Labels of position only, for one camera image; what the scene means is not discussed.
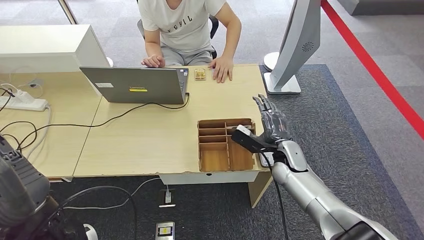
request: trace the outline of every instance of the office chair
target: office chair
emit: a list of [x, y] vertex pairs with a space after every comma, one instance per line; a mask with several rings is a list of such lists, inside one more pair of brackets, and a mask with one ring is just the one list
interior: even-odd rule
[[[212, 15], [209, 15], [209, 20], [212, 22], [212, 29], [210, 30], [210, 39], [213, 39], [215, 36], [215, 33], [218, 30], [218, 26], [220, 25], [220, 22], [218, 21], [218, 19]], [[140, 19], [137, 22], [137, 26], [138, 29], [140, 30], [141, 35], [143, 36], [143, 38], [145, 38], [145, 30], [143, 28], [143, 23], [142, 20]], [[215, 50], [214, 46], [212, 46], [213, 48], [213, 52], [211, 52], [212, 54], [212, 59], [216, 59], [217, 58], [217, 51]]]

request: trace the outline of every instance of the black cable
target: black cable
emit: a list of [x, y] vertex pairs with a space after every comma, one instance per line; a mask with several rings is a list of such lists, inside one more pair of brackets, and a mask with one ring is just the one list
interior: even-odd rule
[[57, 216], [57, 214], [64, 209], [64, 207], [72, 202], [74, 199], [81, 197], [85, 194], [88, 194], [90, 192], [96, 191], [96, 190], [102, 190], [102, 189], [113, 189], [113, 190], [119, 190], [121, 192], [124, 192], [128, 195], [129, 200], [132, 203], [132, 207], [134, 208], [134, 240], [137, 240], [137, 207], [136, 202], [134, 201], [133, 196], [131, 196], [131, 193], [129, 193], [127, 190], [117, 187], [117, 186], [94, 186], [87, 188], [85, 190], [82, 190], [78, 193], [75, 193], [74, 195], [68, 197], [65, 199], [58, 207], [57, 209], [48, 217], [46, 220], [44, 220], [34, 231], [34, 236], [37, 236], [37, 234], [53, 219]]
[[[271, 175], [273, 174], [273, 167], [270, 164], [270, 160], [268, 160], [268, 157], [265, 155], [265, 153], [262, 150], [259, 150], [260, 154], [265, 158], [266, 163], [268, 164], [268, 168], [269, 171], [271, 172]], [[272, 177], [275, 187], [277, 188], [277, 195], [278, 195], [278, 200], [279, 200], [279, 206], [281, 209], [281, 217], [282, 217], [282, 227], [284, 230], [284, 237], [285, 240], [289, 240], [289, 235], [287, 233], [287, 224], [286, 224], [286, 214], [284, 213], [284, 205], [283, 205], [283, 197], [281, 196], [281, 192], [280, 192], [280, 187], [277, 183], [277, 181], [274, 179], [274, 177]]]
[[[31, 124], [32, 125], [32, 127], [34, 128], [34, 131], [36, 131], [37, 130], [37, 127], [34, 125], [34, 123], [32, 123], [32, 122], [30, 122], [30, 121], [14, 121], [14, 122], [11, 122], [11, 123], [9, 123], [9, 124], [7, 124], [6, 126], [4, 126], [2, 129], [0, 129], [0, 133], [1, 132], [3, 132], [7, 127], [9, 127], [10, 125], [13, 125], [13, 124], [19, 124], [19, 123], [25, 123], [25, 124]], [[28, 145], [26, 145], [26, 146], [24, 146], [24, 147], [22, 147], [21, 146], [21, 144], [19, 143], [19, 141], [17, 142], [17, 150], [18, 151], [20, 151], [20, 152], [22, 152], [22, 150], [24, 150], [24, 149], [26, 149], [27, 147], [29, 147], [31, 144], [33, 144], [35, 141], [36, 141], [36, 139], [37, 139], [37, 132], [35, 132], [35, 137], [34, 137], [34, 139], [28, 144]]]
[[12, 97], [14, 97], [13, 93], [9, 92], [7, 89], [4, 88], [0, 88], [0, 90], [3, 90], [3, 95], [5, 95], [6, 93], [9, 94], [9, 98], [7, 99], [6, 103], [0, 108], [0, 112], [6, 107], [6, 105], [9, 103], [9, 101], [11, 100]]
[[182, 108], [184, 108], [185, 106], [187, 106], [187, 104], [188, 104], [188, 103], [189, 103], [189, 101], [190, 101], [190, 93], [189, 93], [189, 92], [186, 92], [186, 93], [185, 93], [185, 95], [187, 96], [187, 101], [185, 101], [184, 105], [182, 105], [182, 106], [179, 106], [179, 107], [169, 107], [169, 106], [165, 106], [165, 105], [162, 105], [162, 104], [159, 104], [159, 103], [156, 103], [156, 102], [148, 102], [148, 103], [145, 103], [145, 104], [143, 104], [143, 105], [133, 107], [133, 108], [131, 108], [130, 110], [128, 110], [128, 111], [126, 111], [126, 112], [122, 113], [121, 115], [114, 116], [114, 117], [110, 118], [109, 120], [107, 120], [107, 121], [105, 121], [105, 122], [103, 122], [103, 123], [101, 123], [101, 124], [97, 124], [97, 125], [82, 125], [82, 124], [48, 124], [48, 125], [42, 126], [42, 127], [40, 127], [40, 128], [37, 128], [36, 130], [34, 130], [34, 131], [33, 131], [33, 132], [31, 132], [30, 134], [28, 134], [28, 135], [27, 135], [26, 137], [24, 137], [24, 138], [23, 138], [23, 140], [20, 142], [20, 145], [22, 145], [22, 144], [24, 143], [24, 141], [25, 141], [25, 140], [26, 140], [29, 136], [31, 136], [33, 133], [36, 133], [37, 131], [39, 131], [39, 130], [41, 130], [41, 129], [45, 129], [45, 128], [53, 127], [53, 126], [73, 126], [73, 127], [97, 128], [97, 127], [101, 127], [101, 126], [103, 126], [103, 125], [105, 125], [105, 124], [109, 123], [109, 122], [110, 122], [110, 121], [112, 121], [112, 120], [115, 120], [115, 119], [121, 118], [121, 117], [125, 116], [126, 114], [128, 114], [129, 112], [131, 112], [131, 111], [133, 111], [133, 110], [136, 110], [136, 109], [142, 108], [142, 107], [147, 106], [147, 105], [157, 105], [157, 106], [160, 106], [160, 107], [162, 107], [162, 108], [165, 108], [165, 109], [171, 109], [171, 110], [182, 109]]

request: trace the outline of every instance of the laptop lid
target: laptop lid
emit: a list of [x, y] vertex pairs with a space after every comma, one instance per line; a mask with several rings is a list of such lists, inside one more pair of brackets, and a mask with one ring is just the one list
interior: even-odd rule
[[183, 104], [176, 69], [80, 67], [110, 103]]

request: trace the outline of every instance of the small wooden object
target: small wooden object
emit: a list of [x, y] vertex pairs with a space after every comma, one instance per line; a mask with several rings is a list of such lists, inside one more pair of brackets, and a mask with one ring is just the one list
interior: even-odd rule
[[231, 140], [238, 125], [255, 133], [250, 118], [200, 120], [197, 124], [201, 172], [243, 171], [253, 168], [251, 152]]
[[196, 68], [194, 70], [194, 79], [196, 81], [204, 81], [206, 80], [206, 73], [204, 68]]

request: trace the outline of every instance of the red stripe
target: red stripe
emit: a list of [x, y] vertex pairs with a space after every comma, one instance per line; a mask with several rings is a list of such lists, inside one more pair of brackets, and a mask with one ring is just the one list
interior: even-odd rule
[[343, 39], [346, 41], [347, 45], [349, 45], [363, 66], [368, 70], [368, 72], [380, 86], [380, 88], [424, 140], [424, 120], [408, 104], [408, 102], [402, 97], [398, 90], [396, 90], [396, 87], [393, 86], [387, 76], [379, 68], [373, 58], [368, 54], [368, 52], [361, 45], [348, 26], [346, 26], [333, 7], [326, 0], [321, 1], [321, 7], [324, 9], [328, 18], [334, 24], [335, 28], [341, 34]]

